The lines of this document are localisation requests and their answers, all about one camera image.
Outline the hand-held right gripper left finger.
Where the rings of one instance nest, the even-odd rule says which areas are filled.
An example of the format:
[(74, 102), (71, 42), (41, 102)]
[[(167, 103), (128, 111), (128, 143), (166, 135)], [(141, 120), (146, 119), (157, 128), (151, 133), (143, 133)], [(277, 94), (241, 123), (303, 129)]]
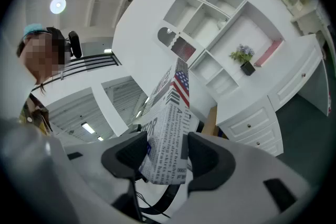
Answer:
[(135, 197), (135, 176), (147, 150), (147, 133), (124, 134), (109, 140), (66, 146), (75, 170), (100, 198), (114, 204)]

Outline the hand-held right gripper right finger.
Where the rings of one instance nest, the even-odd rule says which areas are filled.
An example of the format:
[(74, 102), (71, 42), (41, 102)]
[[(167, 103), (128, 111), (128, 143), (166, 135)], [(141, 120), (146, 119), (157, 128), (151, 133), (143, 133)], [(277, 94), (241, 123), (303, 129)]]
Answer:
[(310, 199), (309, 183), (273, 155), (190, 133), (193, 179), (170, 223), (289, 223)]

